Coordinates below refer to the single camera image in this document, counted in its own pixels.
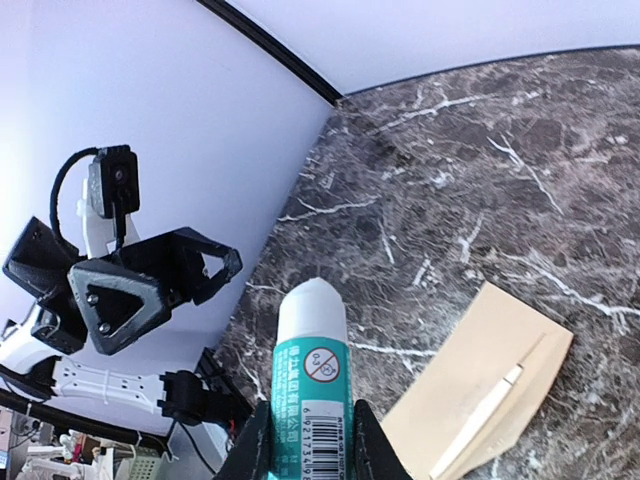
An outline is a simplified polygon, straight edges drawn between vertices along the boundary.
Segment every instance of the white wall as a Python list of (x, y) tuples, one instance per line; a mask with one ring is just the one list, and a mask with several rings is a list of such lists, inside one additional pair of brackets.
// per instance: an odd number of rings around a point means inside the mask
[(640, 43), (637, 0), (231, 0), (341, 93), (512, 56)]
[[(329, 106), (191, 0), (0, 2), (0, 41), (0, 257), (31, 215), (48, 223), (51, 183), (71, 153), (130, 144), (141, 236), (191, 226), (238, 248), (245, 269), (212, 301), (181, 307), (119, 354), (88, 346), (78, 359), (145, 374), (193, 368), (223, 332)], [(60, 199), (63, 233), (76, 245), (87, 162), (72, 169)], [(0, 319), (22, 319), (30, 301), (0, 278)], [(98, 402), (52, 404), (133, 428), (169, 425)]]

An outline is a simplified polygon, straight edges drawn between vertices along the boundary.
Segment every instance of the brown cardboard piece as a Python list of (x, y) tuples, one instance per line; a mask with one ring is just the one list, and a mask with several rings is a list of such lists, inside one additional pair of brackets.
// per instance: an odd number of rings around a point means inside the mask
[(456, 480), (511, 448), (542, 404), (573, 334), (486, 283), (425, 371), (382, 422), (415, 480), (429, 472), (471, 413), (518, 363), (520, 378), (438, 480)]

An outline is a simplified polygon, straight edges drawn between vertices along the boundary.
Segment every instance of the marble surface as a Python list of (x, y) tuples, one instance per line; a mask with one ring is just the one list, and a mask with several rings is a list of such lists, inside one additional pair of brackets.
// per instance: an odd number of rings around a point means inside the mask
[(380, 416), (486, 279), (575, 333), (518, 445), (469, 479), (640, 478), (640, 50), (460, 69), (344, 100), (218, 356), (269, 396), (284, 292), (347, 304), (354, 393)]

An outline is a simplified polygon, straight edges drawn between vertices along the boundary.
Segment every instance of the white bottle cap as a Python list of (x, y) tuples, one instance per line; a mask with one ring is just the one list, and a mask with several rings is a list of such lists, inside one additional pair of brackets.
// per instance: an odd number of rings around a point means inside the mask
[(347, 315), (340, 294), (321, 278), (291, 290), (280, 304), (278, 344), (299, 337), (326, 337), (347, 343)]

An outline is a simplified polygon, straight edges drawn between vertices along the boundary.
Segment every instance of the warning icon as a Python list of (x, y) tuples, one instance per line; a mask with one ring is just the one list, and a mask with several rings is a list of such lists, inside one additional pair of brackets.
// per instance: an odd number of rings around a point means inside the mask
[(305, 358), (304, 371), (316, 382), (329, 383), (340, 375), (340, 362), (328, 348), (316, 348)]

